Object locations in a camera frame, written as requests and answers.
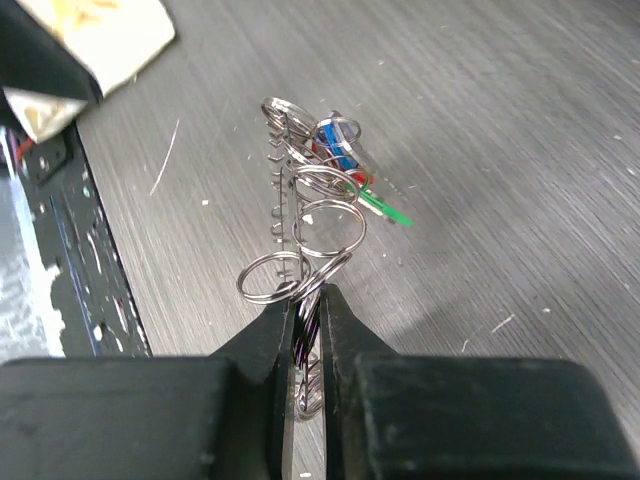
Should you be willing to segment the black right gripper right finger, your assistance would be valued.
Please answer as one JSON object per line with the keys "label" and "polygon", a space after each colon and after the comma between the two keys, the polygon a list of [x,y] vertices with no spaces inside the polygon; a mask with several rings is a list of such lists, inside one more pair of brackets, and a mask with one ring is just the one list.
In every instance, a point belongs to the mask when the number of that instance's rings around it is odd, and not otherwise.
{"label": "black right gripper right finger", "polygon": [[335,285],[320,297],[329,479],[635,479],[611,402],[584,366],[396,352]]}

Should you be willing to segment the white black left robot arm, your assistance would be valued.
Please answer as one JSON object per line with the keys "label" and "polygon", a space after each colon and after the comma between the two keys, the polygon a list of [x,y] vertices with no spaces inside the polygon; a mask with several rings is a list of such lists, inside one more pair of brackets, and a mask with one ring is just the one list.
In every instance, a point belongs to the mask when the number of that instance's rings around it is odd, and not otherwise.
{"label": "white black left robot arm", "polygon": [[97,104],[95,78],[18,2],[1,3],[1,85]]}

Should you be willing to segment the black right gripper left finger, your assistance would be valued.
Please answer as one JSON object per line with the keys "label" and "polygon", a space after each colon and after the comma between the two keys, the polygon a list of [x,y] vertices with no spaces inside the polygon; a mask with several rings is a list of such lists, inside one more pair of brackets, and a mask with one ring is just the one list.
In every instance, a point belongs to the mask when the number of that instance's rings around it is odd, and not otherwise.
{"label": "black right gripper left finger", "polygon": [[18,358],[1,367],[5,479],[288,479],[293,309],[208,356]]}

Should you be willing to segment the green key tag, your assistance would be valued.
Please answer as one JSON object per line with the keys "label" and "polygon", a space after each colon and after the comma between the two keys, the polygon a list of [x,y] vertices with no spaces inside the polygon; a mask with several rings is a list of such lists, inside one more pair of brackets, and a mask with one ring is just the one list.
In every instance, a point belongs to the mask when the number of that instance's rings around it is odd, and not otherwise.
{"label": "green key tag", "polygon": [[365,206],[376,215],[383,217],[387,221],[406,227],[410,227],[413,225],[413,221],[409,217],[385,203],[371,190],[362,190],[360,192],[358,202],[361,206]]}

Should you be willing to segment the blue key tag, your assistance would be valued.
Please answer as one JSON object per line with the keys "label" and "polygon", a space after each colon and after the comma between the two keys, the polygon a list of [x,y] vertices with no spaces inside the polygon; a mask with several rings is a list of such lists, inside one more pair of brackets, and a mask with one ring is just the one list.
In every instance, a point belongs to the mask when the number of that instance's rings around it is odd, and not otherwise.
{"label": "blue key tag", "polygon": [[360,124],[355,119],[333,115],[319,122],[316,142],[330,150],[343,170],[351,170],[358,166],[352,144],[359,140],[361,133]]}

